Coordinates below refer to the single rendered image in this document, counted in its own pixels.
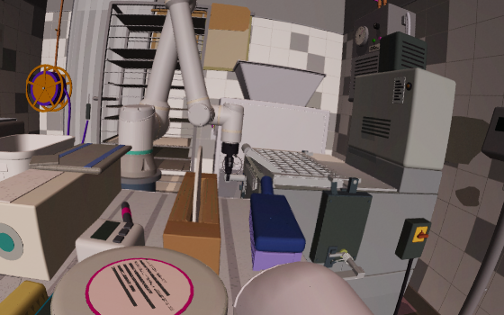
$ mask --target label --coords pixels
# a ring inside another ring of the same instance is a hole
[[[192,302],[194,285],[174,265],[148,258],[111,263],[91,277],[85,299],[96,315],[178,315]]]
[[[376,44],[371,47],[369,47],[369,52],[377,51],[381,49],[381,44]]]

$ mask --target robotic arm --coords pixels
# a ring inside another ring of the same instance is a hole
[[[239,152],[242,138],[244,108],[235,104],[210,104],[192,22],[196,0],[166,0],[165,5],[168,9],[165,25],[153,61],[148,90],[145,99],[141,101],[141,104],[155,107],[156,127],[153,139],[164,136],[168,130],[168,93],[179,59],[190,123],[198,127],[207,124],[223,126],[221,151],[227,155],[224,163],[229,180],[234,155]]]

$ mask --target white dome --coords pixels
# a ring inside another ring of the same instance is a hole
[[[242,289],[235,310],[237,315],[373,315],[347,281],[304,262],[260,274]]]

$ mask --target teal circle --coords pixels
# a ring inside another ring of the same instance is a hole
[[[0,248],[6,252],[10,252],[14,250],[15,243],[9,235],[0,233]]]

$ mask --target emergency stop switch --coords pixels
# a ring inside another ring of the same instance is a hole
[[[431,222],[425,219],[406,219],[396,247],[396,256],[400,259],[419,258],[429,237]]]

